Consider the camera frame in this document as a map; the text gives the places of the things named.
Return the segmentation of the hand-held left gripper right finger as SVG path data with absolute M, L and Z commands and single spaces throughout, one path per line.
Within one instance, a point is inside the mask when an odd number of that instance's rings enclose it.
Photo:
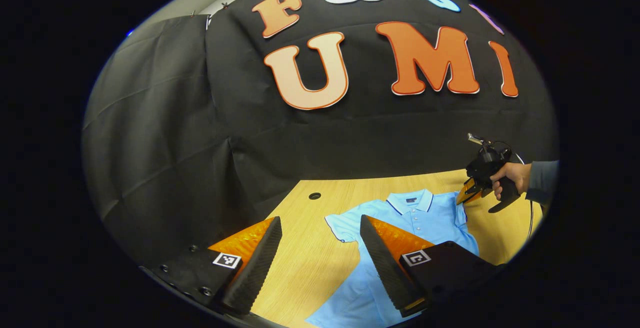
M 434 244 L 365 214 L 359 234 L 388 297 L 404 317 L 466 296 L 505 266 L 454 241 Z

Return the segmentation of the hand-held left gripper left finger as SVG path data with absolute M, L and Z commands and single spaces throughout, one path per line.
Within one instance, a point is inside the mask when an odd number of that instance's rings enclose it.
M 265 283 L 281 238 L 281 218 L 275 216 L 208 247 L 192 245 L 142 271 L 199 306 L 246 316 Z

